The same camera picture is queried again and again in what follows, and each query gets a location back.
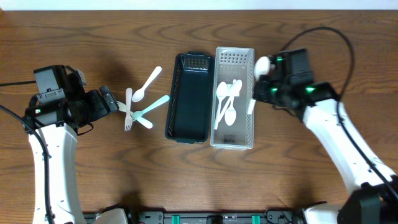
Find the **white plastic fork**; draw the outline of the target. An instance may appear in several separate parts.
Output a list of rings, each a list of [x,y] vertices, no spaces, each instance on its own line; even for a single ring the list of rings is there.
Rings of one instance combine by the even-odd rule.
[[[131,117],[131,99],[132,99],[132,88],[126,89],[126,117],[124,123],[124,130],[130,131],[132,127],[132,117]]]

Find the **mint green plastic fork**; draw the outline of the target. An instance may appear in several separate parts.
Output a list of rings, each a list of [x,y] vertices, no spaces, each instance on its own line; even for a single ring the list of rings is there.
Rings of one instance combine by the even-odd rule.
[[[162,96],[157,101],[153,102],[153,104],[149,105],[147,108],[133,112],[131,114],[132,120],[136,121],[138,118],[143,117],[143,115],[146,114],[147,112],[150,112],[153,109],[158,108],[159,106],[163,105],[164,103],[168,102],[169,100],[170,100],[169,95]]]

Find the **white spoon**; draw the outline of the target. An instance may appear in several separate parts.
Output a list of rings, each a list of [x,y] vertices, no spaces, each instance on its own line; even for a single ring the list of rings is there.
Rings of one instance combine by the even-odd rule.
[[[226,113],[229,104],[232,102],[233,98],[235,96],[239,95],[239,92],[242,88],[242,81],[241,80],[235,80],[232,84],[227,85],[225,82],[221,82],[217,89],[216,89],[216,96],[219,99],[218,102],[218,109],[216,113],[216,119],[215,119],[215,127],[214,129],[218,128],[218,123],[221,121],[222,117]],[[222,101],[224,98],[228,96],[228,100],[224,104],[223,109],[221,109]]]
[[[271,61],[269,57],[263,56],[259,58],[254,65],[255,81],[259,81],[261,75],[267,75],[270,72],[270,69],[271,69]],[[255,104],[256,100],[254,98],[251,98],[247,114],[252,114],[252,112],[254,111]]]
[[[161,73],[161,71],[162,71],[161,66],[155,67],[153,72],[150,74],[150,76],[146,80],[145,84],[143,84],[143,86],[140,89],[138,89],[137,91],[135,91],[134,94],[132,95],[132,102],[137,103],[143,99],[143,97],[145,96],[147,87],[157,78],[157,76]]]

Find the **clear plastic basket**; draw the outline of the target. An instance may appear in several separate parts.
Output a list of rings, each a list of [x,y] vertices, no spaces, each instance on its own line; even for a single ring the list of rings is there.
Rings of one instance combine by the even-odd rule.
[[[210,144],[216,149],[251,149],[254,146],[254,115],[247,114],[247,110],[254,88],[254,49],[217,47],[215,56]],[[221,82],[230,85],[235,80],[243,83],[239,95],[234,97],[235,122],[228,126],[223,116],[214,129],[218,109],[216,89]],[[222,101],[221,109],[227,100],[228,96]]]

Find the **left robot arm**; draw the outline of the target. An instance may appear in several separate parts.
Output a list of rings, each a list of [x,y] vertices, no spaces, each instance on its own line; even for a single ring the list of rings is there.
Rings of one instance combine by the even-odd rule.
[[[25,111],[34,155],[34,223],[86,223],[78,198],[75,151],[78,129],[118,110],[107,86],[41,88]]]

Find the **white spoon bowl up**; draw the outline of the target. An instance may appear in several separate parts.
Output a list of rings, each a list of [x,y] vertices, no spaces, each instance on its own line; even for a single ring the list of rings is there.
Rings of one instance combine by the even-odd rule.
[[[218,98],[218,109],[217,109],[216,118],[215,118],[215,129],[218,128],[218,123],[219,123],[218,118],[221,113],[221,104],[227,94],[228,94],[228,86],[225,82],[221,82],[218,85],[217,90],[216,90],[216,96]]]

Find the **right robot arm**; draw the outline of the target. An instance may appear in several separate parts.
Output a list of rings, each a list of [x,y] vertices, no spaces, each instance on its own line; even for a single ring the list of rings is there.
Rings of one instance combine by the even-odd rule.
[[[371,150],[328,82],[256,75],[253,97],[294,111],[325,148],[349,194],[341,207],[301,208],[294,223],[397,223],[397,174]]]

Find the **white plastic fork underneath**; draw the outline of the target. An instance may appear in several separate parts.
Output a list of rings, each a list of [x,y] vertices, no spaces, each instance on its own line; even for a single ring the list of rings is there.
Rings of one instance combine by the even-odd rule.
[[[125,112],[126,111],[126,105],[120,101],[116,102],[118,107],[119,107],[119,111]],[[152,122],[150,122],[149,120],[141,117],[137,119],[137,122],[140,123],[141,125],[143,125],[145,128],[147,129],[152,129],[153,128],[153,124]]]

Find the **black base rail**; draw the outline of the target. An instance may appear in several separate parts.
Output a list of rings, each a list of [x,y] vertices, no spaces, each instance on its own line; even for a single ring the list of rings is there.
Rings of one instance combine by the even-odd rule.
[[[149,211],[130,213],[128,223],[141,224],[305,224],[305,219],[291,210],[270,209],[265,212],[171,213]]]

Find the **white spoon bowl down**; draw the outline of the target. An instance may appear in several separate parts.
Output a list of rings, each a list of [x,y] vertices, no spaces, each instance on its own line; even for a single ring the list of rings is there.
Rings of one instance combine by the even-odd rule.
[[[233,103],[234,103],[234,96],[231,96],[231,101],[224,114],[224,119],[228,126],[232,126],[236,119],[236,110],[233,106]]]

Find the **black plastic basket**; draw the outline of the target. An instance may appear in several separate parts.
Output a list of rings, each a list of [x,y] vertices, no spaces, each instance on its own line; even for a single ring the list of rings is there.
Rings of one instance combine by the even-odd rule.
[[[215,60],[203,52],[175,58],[165,137],[193,144],[208,139]]]

